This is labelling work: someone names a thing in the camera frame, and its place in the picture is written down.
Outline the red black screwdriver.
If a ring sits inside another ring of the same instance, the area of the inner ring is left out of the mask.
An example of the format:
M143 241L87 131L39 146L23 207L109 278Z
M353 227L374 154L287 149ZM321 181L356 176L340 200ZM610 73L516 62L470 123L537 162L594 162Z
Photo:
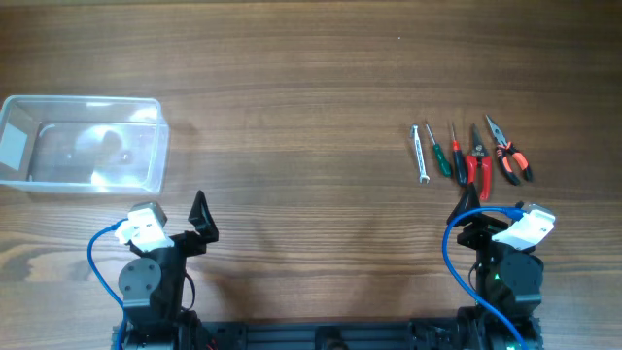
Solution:
M452 155L455 165L455 177L457 183L461 187L467 186L467 166L465 157L463 155L461 145L456 136L456 130L453 123L451 123L451 131L452 131Z

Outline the silver wrench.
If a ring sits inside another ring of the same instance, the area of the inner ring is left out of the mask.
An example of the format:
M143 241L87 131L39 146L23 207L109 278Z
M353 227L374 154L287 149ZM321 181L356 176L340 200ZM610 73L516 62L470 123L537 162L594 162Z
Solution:
M419 173L420 173L419 182L421 184L428 184L430 182L430 177L427 174L427 169L426 169L426 164L425 164L425 159L424 159L424 154L423 154L423 148L422 148L418 129L419 129L419 126L417 124L413 124L411 126L410 134L413 140L414 152L415 152L415 156L416 156L418 167L419 167Z

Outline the green handled screwdriver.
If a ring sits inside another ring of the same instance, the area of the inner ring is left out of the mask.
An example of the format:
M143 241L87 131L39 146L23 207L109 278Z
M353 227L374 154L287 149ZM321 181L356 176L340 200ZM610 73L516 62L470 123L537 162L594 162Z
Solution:
M428 134L430 136L430 139L432 141L432 149L433 149L433 153L434 153L434 156L435 156L437 164L438 164L439 171L441 172L441 174L444 177L450 178L452 176L451 165L448 162L448 160L446 159L446 157L445 157L445 155L443 153L442 148L435 141L435 138L434 138L433 133L432 133L432 129L431 129L431 127L430 127L430 125L428 123L426 123L426 129L427 129Z

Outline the red handled snips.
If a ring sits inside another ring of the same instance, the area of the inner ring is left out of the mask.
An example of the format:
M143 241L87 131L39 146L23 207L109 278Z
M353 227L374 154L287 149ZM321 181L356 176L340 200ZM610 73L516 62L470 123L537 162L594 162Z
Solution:
M492 189L492 158L484 146L475 124L471 126L471 136L472 148L465 156L467 183L469 185L475 183L477 170L480 169L482 172L482 188L479 197L483 201L488 201Z

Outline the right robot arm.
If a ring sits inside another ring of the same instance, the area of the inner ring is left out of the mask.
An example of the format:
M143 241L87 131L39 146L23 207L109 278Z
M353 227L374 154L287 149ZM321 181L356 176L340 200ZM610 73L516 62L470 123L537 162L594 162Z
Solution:
M542 301L540 287L544 265L534 248L517 249L493 236L509 224L479 210L475 186L465 187L448 217L441 252L445 264L463 289L475 300L459 309L453 327L456 349L542 349L543 339L534 311ZM451 230L461 227L457 243L476 252L469 271L475 281L462 279L451 264L448 241Z

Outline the orange black needle-nose pliers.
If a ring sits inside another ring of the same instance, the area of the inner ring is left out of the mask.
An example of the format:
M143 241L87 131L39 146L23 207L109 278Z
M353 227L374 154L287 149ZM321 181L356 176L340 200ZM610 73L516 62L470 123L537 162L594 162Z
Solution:
M509 159L513 158L519 165L524 179L528 182L532 182L534 180L534 175L526 157L511 141L505 138L499 126L489 115L486 115L485 118L491 130L491 134L496 141L496 154L504 177L513 186L518 186L520 184L518 176L513 172L509 163Z

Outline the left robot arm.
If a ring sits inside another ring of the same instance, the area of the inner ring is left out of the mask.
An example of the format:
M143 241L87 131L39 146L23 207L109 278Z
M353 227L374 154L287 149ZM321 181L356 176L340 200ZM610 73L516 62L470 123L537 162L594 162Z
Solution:
M187 259L203 255L219 231L204 192L196 193L188 221L192 230L164 231L167 217L156 202L134 205L116 229L119 242L137 258L121 271L123 319L113 335L114 349L216 349L216 338L197 313L182 305L191 283Z

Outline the clear plastic container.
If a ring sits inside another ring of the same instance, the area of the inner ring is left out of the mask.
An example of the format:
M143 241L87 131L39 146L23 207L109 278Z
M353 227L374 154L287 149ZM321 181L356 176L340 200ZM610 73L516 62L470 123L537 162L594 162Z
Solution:
M159 194L170 128L153 98L12 95L1 183L24 192Z

